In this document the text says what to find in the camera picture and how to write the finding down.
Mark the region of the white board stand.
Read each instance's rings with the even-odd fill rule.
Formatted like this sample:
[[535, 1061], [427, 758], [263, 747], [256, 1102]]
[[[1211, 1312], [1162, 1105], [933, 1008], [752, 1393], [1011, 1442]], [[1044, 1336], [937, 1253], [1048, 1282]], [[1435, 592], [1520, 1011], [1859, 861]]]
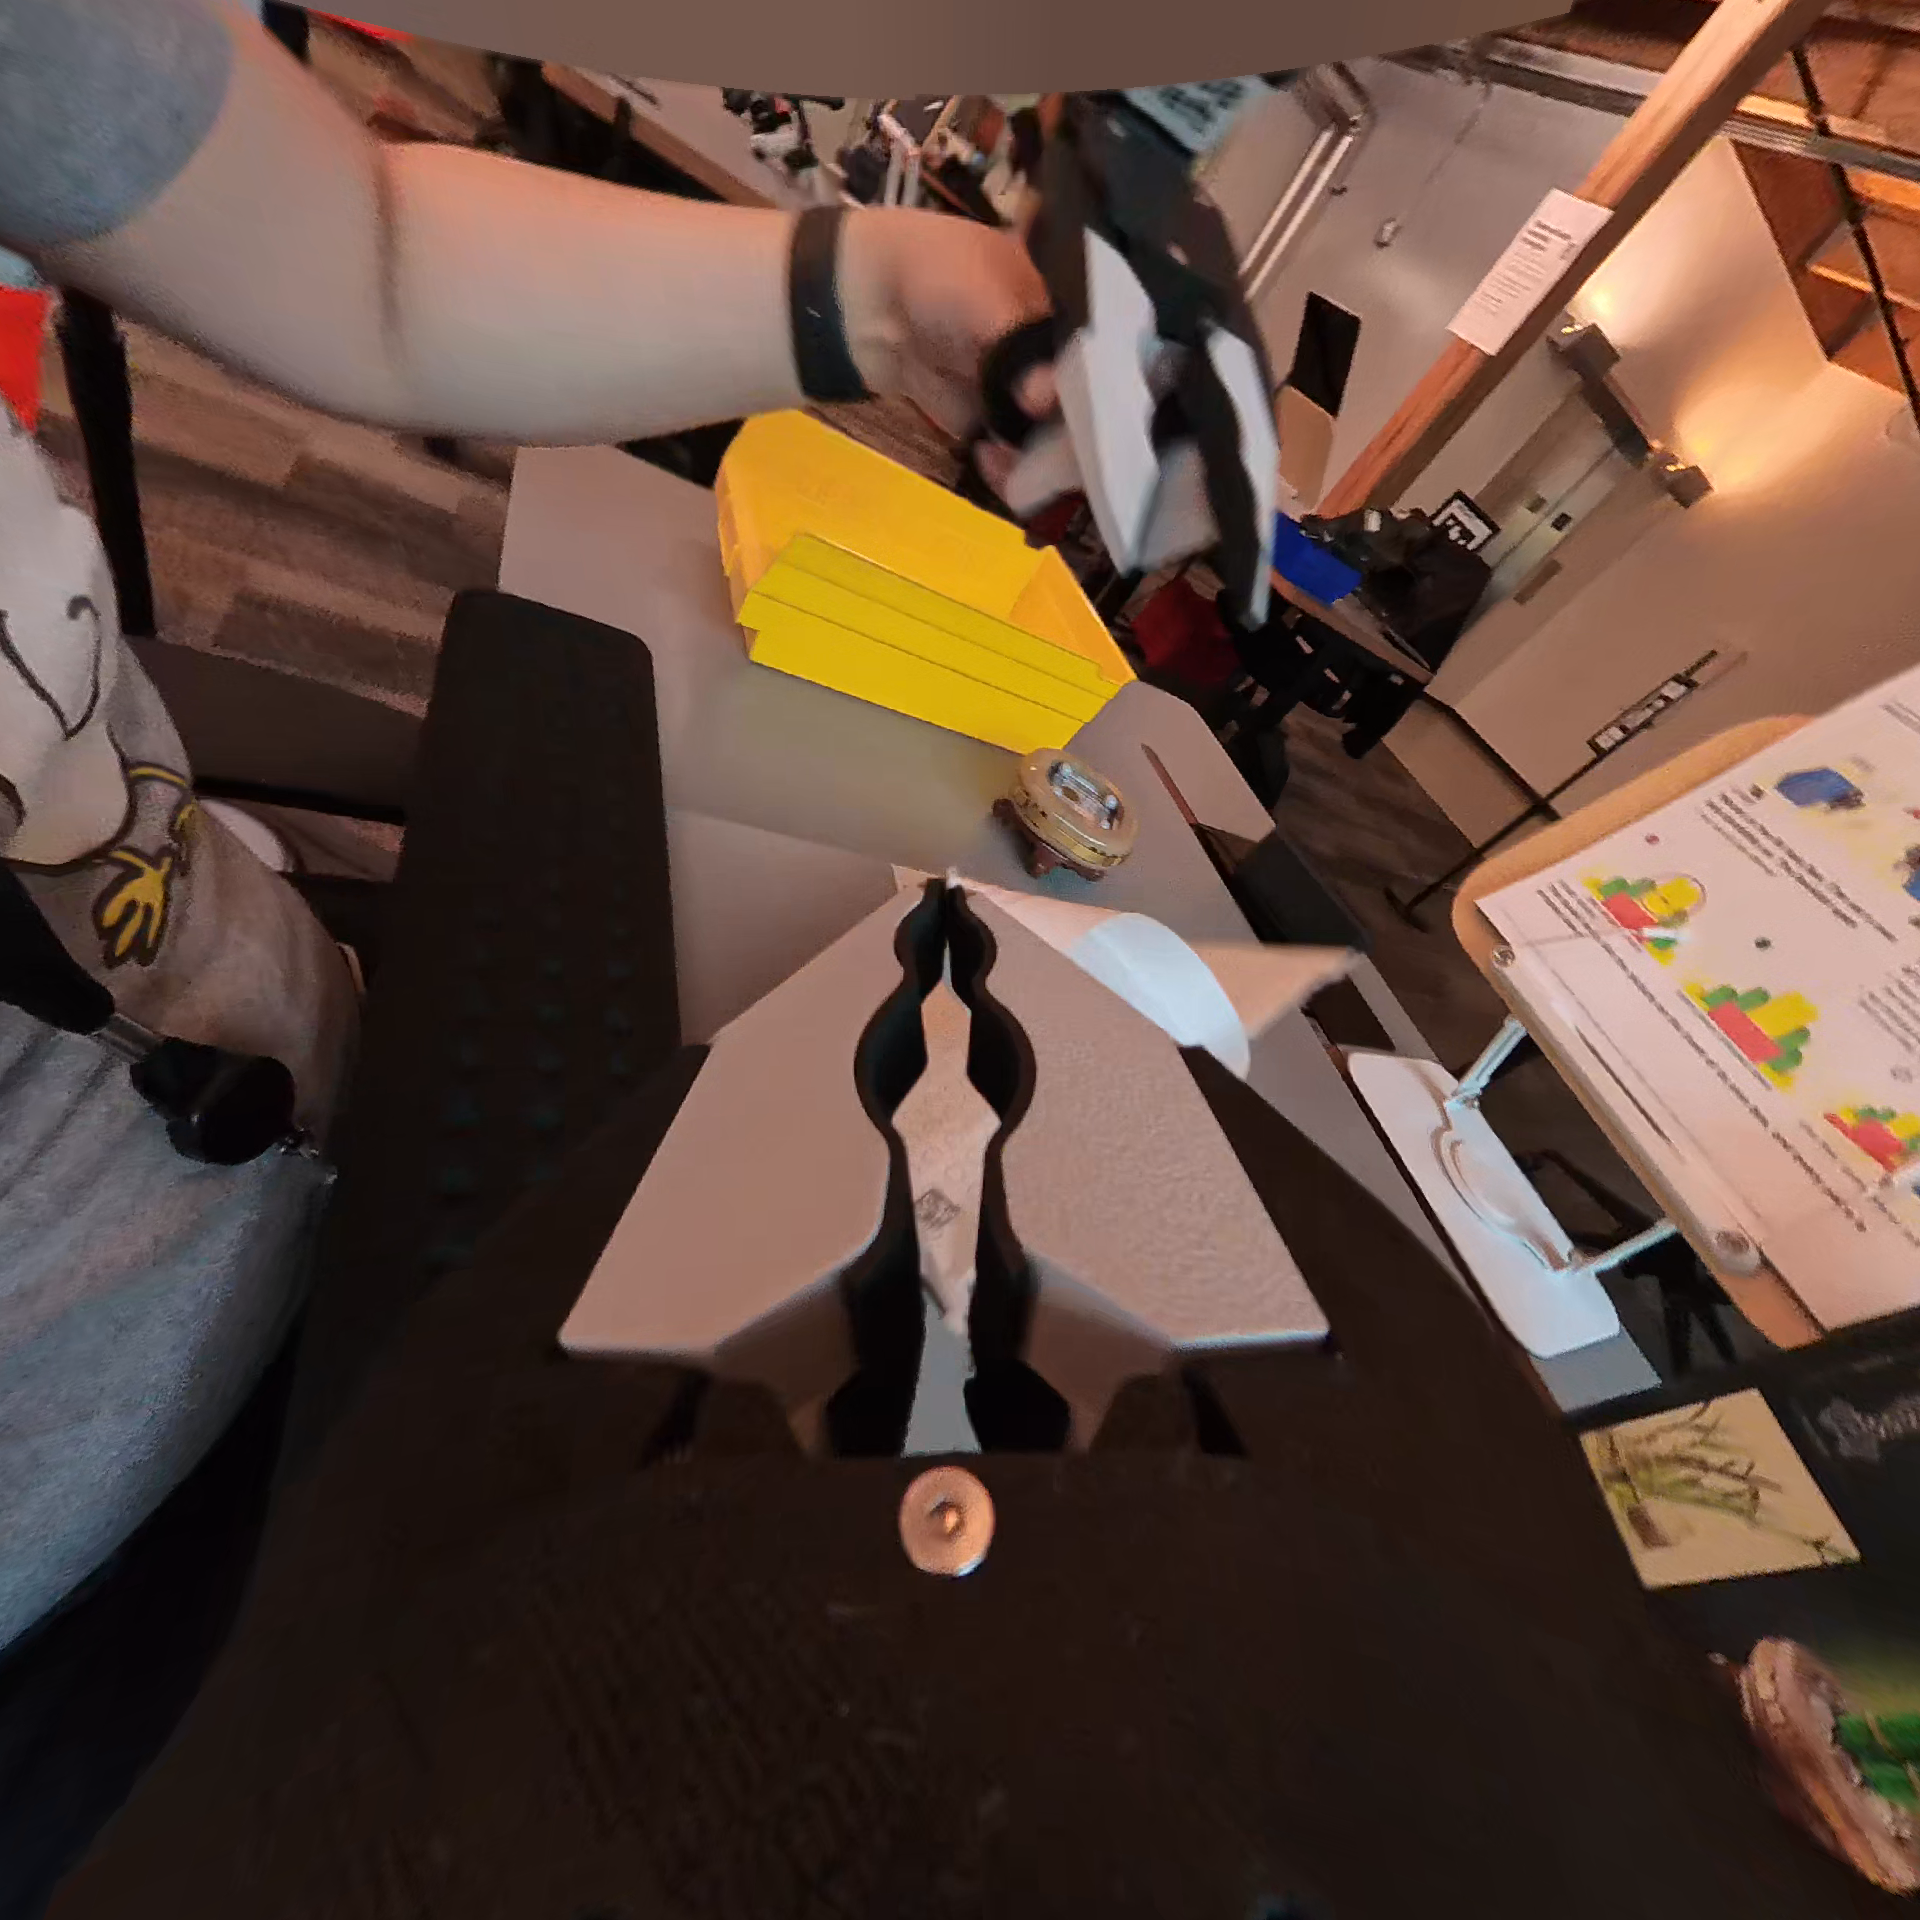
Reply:
[[1654, 1219], [1597, 1250], [1573, 1244], [1482, 1118], [1482, 1094], [1530, 1043], [1507, 1018], [1462, 1073], [1368, 1049], [1351, 1049], [1346, 1069], [1482, 1305], [1531, 1360], [1550, 1361], [1624, 1333], [1602, 1278], [1667, 1244], [1675, 1223]]

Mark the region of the colour instruction sheet on clipboard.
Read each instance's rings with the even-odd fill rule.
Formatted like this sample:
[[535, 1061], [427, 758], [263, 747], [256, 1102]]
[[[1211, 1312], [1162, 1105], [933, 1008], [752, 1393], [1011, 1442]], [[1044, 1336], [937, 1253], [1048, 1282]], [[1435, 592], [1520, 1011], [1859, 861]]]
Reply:
[[1485, 899], [1512, 886], [1531, 886], [1547, 869], [1588, 856], [1608, 837], [1642, 831], [1654, 814], [1681, 802], [1690, 792], [1721, 785], [1740, 761], [1803, 730], [1806, 715], [1771, 715], [1740, 721], [1729, 730], [1692, 743], [1670, 763], [1625, 780], [1621, 789], [1581, 808], [1507, 852], [1481, 861], [1452, 901], [1452, 932], [1477, 969], [1491, 982], [1510, 1016], [1520, 1016], [1524, 1034], [1540, 1049], [1553, 1073], [1581, 1102], [1584, 1112], [1601, 1127], [1617, 1158], [1642, 1186], [1659, 1220], [1670, 1220], [1708, 1278], [1724, 1290], [1734, 1311], [1764, 1333], [1778, 1348], [1803, 1348], [1840, 1333], [1851, 1333], [1883, 1320], [1915, 1320], [1917, 1303], [1892, 1305], [1867, 1303], [1866, 1311], [1836, 1324], [1820, 1320], [1799, 1294], [1732, 1229], [1713, 1229], [1698, 1210], [1698, 1177], [1681, 1168], [1681, 1148], [1655, 1140], [1649, 1118], [1634, 1105], [1630, 1090], [1601, 1069], [1597, 1054], [1571, 1034], [1562, 1016], [1545, 1008], [1545, 998], [1530, 982], [1515, 980], [1515, 959], [1507, 938], [1495, 932]]

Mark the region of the yellow plastic bin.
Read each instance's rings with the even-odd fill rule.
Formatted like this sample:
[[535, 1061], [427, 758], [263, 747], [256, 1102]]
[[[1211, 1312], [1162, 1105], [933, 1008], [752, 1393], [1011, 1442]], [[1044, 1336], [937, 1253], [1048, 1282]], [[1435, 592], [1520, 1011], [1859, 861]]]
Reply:
[[748, 661], [1030, 753], [1136, 672], [1056, 550], [805, 413], [748, 419], [714, 474]]

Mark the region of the blue plastic bin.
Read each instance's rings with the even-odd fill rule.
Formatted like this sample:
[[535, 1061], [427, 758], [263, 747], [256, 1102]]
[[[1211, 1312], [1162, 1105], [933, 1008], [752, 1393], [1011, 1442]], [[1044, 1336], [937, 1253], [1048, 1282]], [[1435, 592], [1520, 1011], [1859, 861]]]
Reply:
[[1289, 587], [1318, 603], [1343, 603], [1362, 586], [1360, 569], [1343, 561], [1325, 541], [1309, 540], [1288, 514], [1274, 515], [1269, 565]]

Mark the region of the dark office chair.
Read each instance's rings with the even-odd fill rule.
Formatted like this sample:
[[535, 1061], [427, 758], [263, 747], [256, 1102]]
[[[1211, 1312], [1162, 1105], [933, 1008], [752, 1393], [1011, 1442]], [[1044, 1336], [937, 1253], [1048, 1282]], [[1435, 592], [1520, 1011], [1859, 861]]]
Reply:
[[171, 639], [135, 639], [131, 655], [167, 705], [203, 798], [404, 825], [419, 715]]

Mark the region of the printed instruction sheet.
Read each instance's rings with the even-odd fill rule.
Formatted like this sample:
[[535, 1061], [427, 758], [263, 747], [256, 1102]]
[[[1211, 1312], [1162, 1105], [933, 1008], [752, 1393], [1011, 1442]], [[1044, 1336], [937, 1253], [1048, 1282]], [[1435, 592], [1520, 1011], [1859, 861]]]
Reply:
[[1917, 1303], [1917, 669], [1485, 911], [1708, 1223], [1823, 1324]]

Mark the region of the grey desk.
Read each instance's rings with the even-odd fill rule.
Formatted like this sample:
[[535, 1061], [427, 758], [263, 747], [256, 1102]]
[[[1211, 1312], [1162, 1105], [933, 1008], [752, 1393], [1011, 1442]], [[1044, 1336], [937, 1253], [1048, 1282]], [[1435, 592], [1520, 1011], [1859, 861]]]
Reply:
[[[499, 587], [651, 651], [671, 808], [1044, 890], [989, 814], [1008, 785], [1002, 752], [748, 661], [709, 491], [615, 447], [518, 450]], [[1142, 814], [1141, 852], [1096, 890], [1192, 945], [1249, 945], [1243, 913], [1161, 773], [1204, 825], [1261, 843], [1274, 824], [1195, 709], [1133, 683], [1077, 752]]]

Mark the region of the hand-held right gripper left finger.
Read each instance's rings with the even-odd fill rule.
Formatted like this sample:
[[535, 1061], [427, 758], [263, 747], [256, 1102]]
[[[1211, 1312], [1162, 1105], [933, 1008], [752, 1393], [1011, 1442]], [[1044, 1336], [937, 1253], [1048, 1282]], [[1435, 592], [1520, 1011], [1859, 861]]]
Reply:
[[898, 1109], [944, 950], [947, 886], [906, 887], [718, 1030], [562, 1324], [571, 1360], [763, 1389], [820, 1452], [906, 1449], [925, 1281]]

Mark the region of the person's left hand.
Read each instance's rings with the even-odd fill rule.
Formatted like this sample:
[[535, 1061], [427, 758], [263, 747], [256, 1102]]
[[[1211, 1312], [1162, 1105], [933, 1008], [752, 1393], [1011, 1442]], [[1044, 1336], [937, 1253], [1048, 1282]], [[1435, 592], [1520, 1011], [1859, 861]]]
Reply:
[[986, 352], [1052, 317], [1044, 282], [1008, 230], [898, 206], [845, 217], [835, 292], [867, 388], [911, 402], [953, 440], [983, 429]]

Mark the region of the person's left forearm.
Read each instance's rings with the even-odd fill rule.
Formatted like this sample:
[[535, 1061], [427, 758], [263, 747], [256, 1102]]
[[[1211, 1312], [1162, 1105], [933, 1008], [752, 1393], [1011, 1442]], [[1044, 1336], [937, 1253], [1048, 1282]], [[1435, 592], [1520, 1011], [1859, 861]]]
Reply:
[[2, 248], [332, 419], [615, 445], [805, 398], [789, 222], [379, 140], [252, 17], [2, 10]]

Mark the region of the black bamboo set box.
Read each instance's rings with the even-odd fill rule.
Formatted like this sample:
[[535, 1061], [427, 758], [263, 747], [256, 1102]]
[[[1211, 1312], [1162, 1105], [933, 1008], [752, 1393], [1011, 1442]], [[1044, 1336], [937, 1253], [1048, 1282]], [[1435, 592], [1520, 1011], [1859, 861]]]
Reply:
[[1917, 1903], [1917, 1312], [1778, 1348], [1579, 1441], [1659, 1606], [1706, 1647], [1771, 1800]]

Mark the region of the black wristband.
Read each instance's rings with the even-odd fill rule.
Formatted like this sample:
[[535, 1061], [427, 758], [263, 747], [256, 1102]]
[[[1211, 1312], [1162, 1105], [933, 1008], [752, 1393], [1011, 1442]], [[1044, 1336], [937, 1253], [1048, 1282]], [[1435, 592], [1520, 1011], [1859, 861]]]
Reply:
[[794, 376], [808, 402], [853, 404], [876, 398], [845, 331], [839, 254], [844, 206], [808, 206], [789, 230], [784, 289]]

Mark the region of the person in grey shirt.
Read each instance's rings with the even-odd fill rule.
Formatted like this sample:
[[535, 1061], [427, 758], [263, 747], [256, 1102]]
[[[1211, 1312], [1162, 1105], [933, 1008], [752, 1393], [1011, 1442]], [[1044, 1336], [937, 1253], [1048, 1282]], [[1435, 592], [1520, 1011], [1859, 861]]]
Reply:
[[[2, 2], [2, 246], [143, 211], [233, 74], [211, 2]], [[357, 994], [324, 923], [194, 787], [100, 537], [2, 402], [2, 876], [137, 1022], [269, 1054], [327, 1135]], [[277, 1353], [330, 1172], [184, 1156], [93, 1040], [2, 1008], [2, 1647], [109, 1569]]]

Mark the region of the white paper note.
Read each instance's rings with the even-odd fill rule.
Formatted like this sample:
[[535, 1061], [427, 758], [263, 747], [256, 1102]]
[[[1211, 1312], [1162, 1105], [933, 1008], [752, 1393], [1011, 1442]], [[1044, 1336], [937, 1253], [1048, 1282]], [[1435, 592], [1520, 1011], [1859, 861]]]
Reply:
[[1588, 248], [1611, 219], [1614, 208], [1608, 206], [1564, 191], [1547, 191], [1477, 292], [1452, 312], [1446, 332], [1482, 357], [1501, 352], [1567, 275], [1581, 248]]

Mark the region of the round tan brick pot model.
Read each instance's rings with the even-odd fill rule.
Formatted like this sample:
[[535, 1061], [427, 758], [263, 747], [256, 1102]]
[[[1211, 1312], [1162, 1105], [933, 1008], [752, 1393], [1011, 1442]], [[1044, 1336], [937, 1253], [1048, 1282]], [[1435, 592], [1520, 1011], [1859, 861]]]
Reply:
[[1026, 753], [994, 817], [1017, 840], [1032, 880], [1101, 883], [1133, 860], [1141, 837], [1136, 802], [1066, 747]]

